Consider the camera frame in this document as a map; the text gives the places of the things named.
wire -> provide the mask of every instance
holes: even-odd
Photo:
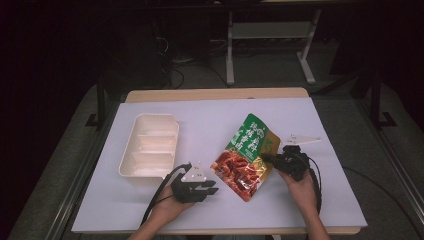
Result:
[[[164,197],[164,198],[162,198],[161,200],[157,200],[156,202],[155,202],[155,205],[156,204],[158,204],[158,203],[160,203],[160,202],[162,202],[162,201],[164,201],[164,200],[166,200],[166,199],[168,199],[168,198],[171,198],[171,197],[173,197],[174,196],[174,194],[171,194],[170,196],[168,196],[168,197]]]
[[[189,167],[191,167],[191,164],[190,163],[189,164],[182,164],[182,165],[174,168],[174,170],[172,170],[168,175],[166,175],[165,179],[160,184],[158,190],[156,190],[155,195],[153,195],[152,200],[150,200],[149,206],[147,206],[146,212],[144,213],[144,217],[143,217],[143,220],[141,221],[140,226],[143,225],[144,222],[146,222],[147,217],[149,216],[150,212],[152,211],[152,208],[155,206],[156,203],[158,203],[158,201],[156,201],[156,199],[159,197],[159,194],[163,191],[163,189],[165,188],[166,184],[171,179],[172,175],[176,171],[180,170],[181,168],[184,168],[187,171],[187,168],[189,168]]]
[[[349,168],[349,167],[345,167],[342,166],[343,169],[346,169],[348,171],[351,171],[353,173],[356,173],[357,175],[365,178],[366,180],[368,180],[369,182],[371,182],[372,184],[374,184],[376,187],[378,187],[380,190],[382,190],[384,193],[387,194],[388,197],[390,197],[395,203],[396,205],[398,205],[399,209],[402,211],[402,213],[405,215],[405,217],[408,219],[409,223],[411,224],[411,226],[414,228],[415,233],[418,235],[418,238],[423,240],[423,236],[421,236],[421,233],[419,231],[419,229],[415,226],[414,221],[412,220],[412,218],[409,216],[409,214],[406,212],[405,208],[402,206],[402,204],[396,199],[395,196],[393,196],[388,190],[386,190],[383,186],[381,186],[380,184],[378,184],[377,182],[375,182],[374,180],[372,180],[371,178],[369,178],[368,176],[366,176],[363,173],[360,173],[358,171],[356,171],[355,169]]]
[[[319,171],[318,164],[312,158],[309,158],[309,160],[311,160],[314,163],[315,167],[317,168],[318,182],[319,182],[319,191],[321,192],[322,191],[322,187],[321,187],[321,172]]]
[[[221,75],[215,69],[213,69],[209,66],[204,66],[204,65],[201,65],[201,64],[190,64],[190,65],[180,65],[180,66],[177,66],[177,67],[178,68],[181,68],[181,67],[203,67],[203,68],[207,68],[207,69],[211,70],[212,72],[214,72],[219,77],[219,79],[225,84],[225,86],[227,88],[231,87],[230,85],[227,84],[227,81],[225,81],[225,79],[222,78]]]
[[[169,89],[171,89],[171,87],[172,87],[172,89],[178,89],[178,88],[180,88],[180,87],[183,85],[183,83],[184,83],[184,80],[185,80],[184,74],[183,74],[181,71],[179,71],[179,70],[177,70],[177,69],[175,69],[175,68],[171,68],[170,70],[171,70],[171,71],[174,71],[174,72],[177,72],[177,73],[179,73],[179,74],[181,75],[181,82],[180,82],[180,84],[178,84],[177,86],[174,86],[174,83],[172,82],[172,78],[171,78],[171,77],[169,77]]]

white tray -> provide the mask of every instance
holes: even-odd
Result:
[[[119,174],[136,184],[162,181],[174,168],[179,125],[171,114],[141,114],[134,121]]]

metal stand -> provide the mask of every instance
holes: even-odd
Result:
[[[312,21],[303,22],[261,22],[261,23],[234,23],[233,12],[229,12],[228,19],[228,48],[227,48],[227,84],[234,85],[233,68],[233,39],[258,38],[304,38],[306,44],[302,51],[297,53],[299,63],[308,84],[315,84],[315,79],[306,60],[314,38],[315,30],[321,14],[321,9],[315,10]]]

white table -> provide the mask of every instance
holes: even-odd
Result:
[[[132,232],[139,227],[156,188],[133,185],[119,175],[119,164],[134,119],[141,113],[170,113],[180,125],[175,166],[189,161],[201,161],[206,176],[217,182],[219,191],[185,211],[160,233],[209,235],[304,233],[303,219],[292,202],[286,185],[275,171],[246,203],[209,170],[209,166],[225,148],[247,114],[253,113],[282,140],[291,134],[323,139],[319,143],[301,146],[302,152],[314,159],[321,171],[322,221],[330,234],[359,232],[367,223],[312,100],[307,95],[296,98],[296,94],[283,94],[291,97],[275,98],[278,94],[274,93],[282,91],[286,90],[149,91],[146,96],[165,97],[158,100],[162,102],[121,104],[72,231],[119,233]],[[251,92],[258,93],[253,95],[255,97],[267,96],[268,92],[271,98],[181,101],[184,98],[190,99],[190,94],[195,99],[214,99],[223,98],[222,94],[228,98],[242,98],[249,96]],[[167,99],[167,95],[171,95],[168,99],[172,102],[163,102]],[[136,100],[130,96],[127,101]]]

food packaging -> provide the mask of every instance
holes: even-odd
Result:
[[[262,120],[250,113],[211,169],[248,202],[272,170],[272,165],[265,163],[260,154],[275,156],[280,142]]]

